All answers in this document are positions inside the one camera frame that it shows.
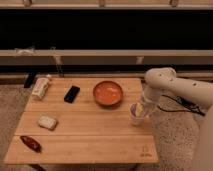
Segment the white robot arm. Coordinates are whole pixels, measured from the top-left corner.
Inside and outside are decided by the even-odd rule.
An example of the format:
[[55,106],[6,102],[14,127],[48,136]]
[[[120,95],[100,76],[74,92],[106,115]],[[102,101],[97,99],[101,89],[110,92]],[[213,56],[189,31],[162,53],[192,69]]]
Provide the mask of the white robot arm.
[[140,121],[153,113],[164,91],[207,109],[190,171],[213,171],[213,83],[180,78],[170,67],[148,70],[145,73],[145,83],[145,90],[134,112]]

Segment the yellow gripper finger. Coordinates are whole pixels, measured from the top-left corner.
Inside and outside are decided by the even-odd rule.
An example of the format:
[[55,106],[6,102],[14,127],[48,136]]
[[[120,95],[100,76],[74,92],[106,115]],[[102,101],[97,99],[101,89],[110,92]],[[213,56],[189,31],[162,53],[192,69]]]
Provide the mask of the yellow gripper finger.
[[136,103],[136,108],[135,108],[135,116],[136,117],[141,117],[143,113],[143,105],[140,103]]

